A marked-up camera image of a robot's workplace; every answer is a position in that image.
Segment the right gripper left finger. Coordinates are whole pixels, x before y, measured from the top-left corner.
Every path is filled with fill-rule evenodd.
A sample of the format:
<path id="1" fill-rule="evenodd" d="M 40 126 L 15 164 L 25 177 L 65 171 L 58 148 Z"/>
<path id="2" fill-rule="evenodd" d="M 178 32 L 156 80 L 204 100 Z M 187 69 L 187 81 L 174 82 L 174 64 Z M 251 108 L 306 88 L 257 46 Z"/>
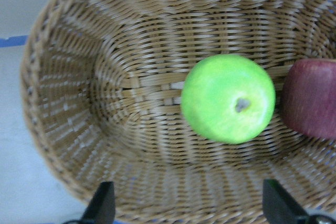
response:
<path id="1" fill-rule="evenodd" d="M 95 191 L 79 223 L 111 224 L 115 219 L 114 183 L 102 182 Z"/>

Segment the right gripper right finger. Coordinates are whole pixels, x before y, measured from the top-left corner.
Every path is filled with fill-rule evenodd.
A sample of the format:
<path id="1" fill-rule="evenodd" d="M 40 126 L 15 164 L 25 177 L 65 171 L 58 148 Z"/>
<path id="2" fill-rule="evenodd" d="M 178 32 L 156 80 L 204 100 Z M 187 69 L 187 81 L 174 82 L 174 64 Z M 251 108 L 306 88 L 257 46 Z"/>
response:
<path id="1" fill-rule="evenodd" d="M 264 179 L 262 186 L 262 209 L 268 223 L 308 223 L 308 213 L 277 180 Z"/>

